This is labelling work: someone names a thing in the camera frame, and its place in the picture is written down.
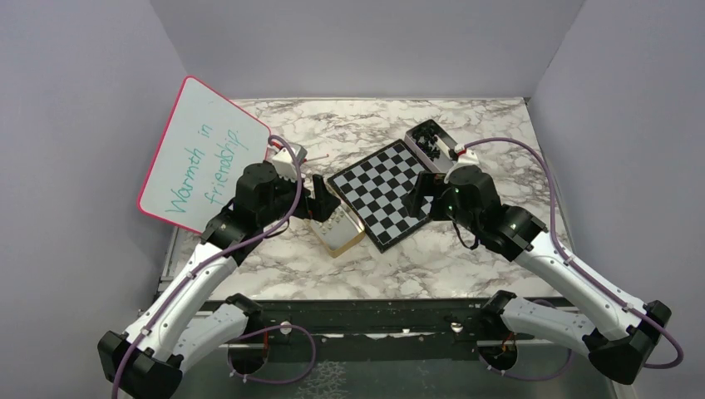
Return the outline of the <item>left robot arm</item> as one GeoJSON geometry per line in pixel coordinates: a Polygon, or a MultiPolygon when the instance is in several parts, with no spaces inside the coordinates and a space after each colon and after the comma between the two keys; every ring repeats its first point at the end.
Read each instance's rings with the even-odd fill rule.
{"type": "Polygon", "coordinates": [[[124,332],[106,332],[97,345],[111,395],[170,398],[185,372],[220,344],[251,341],[261,330],[262,308],[237,293],[198,325],[190,322],[212,292],[245,258],[291,217],[328,220],[341,204],[321,175],[313,189],[268,161],[247,166],[234,197],[212,218],[200,243],[167,289],[124,332]]]}

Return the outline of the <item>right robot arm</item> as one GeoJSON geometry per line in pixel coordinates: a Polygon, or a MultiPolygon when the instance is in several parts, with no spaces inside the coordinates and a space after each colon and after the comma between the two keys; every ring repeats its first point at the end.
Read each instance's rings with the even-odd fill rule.
{"type": "Polygon", "coordinates": [[[475,247],[482,245],[531,271],[579,310],[541,307],[500,291],[482,308],[480,327],[486,336],[512,332],[545,339],[587,357],[614,382],[634,383],[672,316],[667,305],[626,293],[555,244],[531,212],[502,204],[493,179],[476,165],[449,175],[421,172],[402,203],[409,215],[417,216],[425,202],[431,220],[469,230],[475,247]]]}

